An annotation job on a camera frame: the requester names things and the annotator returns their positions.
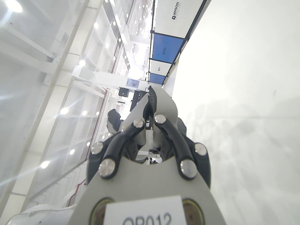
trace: joyson logo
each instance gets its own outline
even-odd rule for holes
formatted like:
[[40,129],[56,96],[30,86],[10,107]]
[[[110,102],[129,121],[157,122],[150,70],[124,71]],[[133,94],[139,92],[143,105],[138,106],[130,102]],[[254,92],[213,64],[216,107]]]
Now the joyson logo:
[[181,3],[177,2],[173,11],[173,16],[172,19],[177,19],[178,13],[179,13],[179,9],[180,9]]

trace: gray rubber part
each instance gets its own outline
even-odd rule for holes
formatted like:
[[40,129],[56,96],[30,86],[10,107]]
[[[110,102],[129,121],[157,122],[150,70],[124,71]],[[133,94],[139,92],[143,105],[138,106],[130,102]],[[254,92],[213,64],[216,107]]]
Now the gray rubber part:
[[[149,181],[155,176],[157,184]],[[201,208],[206,225],[226,225],[209,188],[199,173],[194,180],[184,180],[179,174],[175,157],[160,164],[138,164],[122,157],[116,176],[110,180],[96,174],[69,221],[69,225],[88,225],[91,212],[103,198],[115,202],[180,195],[194,200]]]
[[178,130],[180,131],[180,133],[182,134],[182,135],[187,135],[187,128],[186,128],[186,126],[185,126],[185,124],[184,124],[184,122],[182,121],[182,119],[181,118],[178,118],[178,120],[177,120],[177,126],[178,126]]
[[[176,128],[177,128],[177,107],[172,98],[167,92],[160,87],[152,87],[156,94],[156,111],[155,115],[164,115]],[[153,143],[156,148],[160,148],[162,143],[167,143],[166,138],[163,136],[159,128],[153,124]]]
[[115,131],[119,131],[121,124],[121,115],[116,111],[116,109],[112,109],[107,114],[107,123],[109,122]]

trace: white banner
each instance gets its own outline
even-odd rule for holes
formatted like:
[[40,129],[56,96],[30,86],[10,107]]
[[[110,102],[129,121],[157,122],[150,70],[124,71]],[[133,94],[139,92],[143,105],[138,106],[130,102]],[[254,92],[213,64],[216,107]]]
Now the white banner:
[[157,0],[155,32],[185,38],[203,0]]
[[151,73],[166,76],[170,69],[170,63],[163,63],[159,61],[151,60]]

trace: black box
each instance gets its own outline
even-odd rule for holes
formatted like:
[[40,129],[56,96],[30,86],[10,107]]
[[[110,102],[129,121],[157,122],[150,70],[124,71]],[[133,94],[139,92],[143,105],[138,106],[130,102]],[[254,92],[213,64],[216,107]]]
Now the black box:
[[128,97],[128,95],[129,95],[129,89],[120,88],[120,90],[119,90],[119,96]]

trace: label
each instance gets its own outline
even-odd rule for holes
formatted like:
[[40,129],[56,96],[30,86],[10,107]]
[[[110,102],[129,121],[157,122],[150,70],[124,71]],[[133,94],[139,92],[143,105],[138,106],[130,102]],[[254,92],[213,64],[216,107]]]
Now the label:
[[104,225],[186,225],[180,196],[108,204]]
[[137,89],[139,87],[139,81],[138,80],[134,80],[134,79],[127,79],[126,86]]

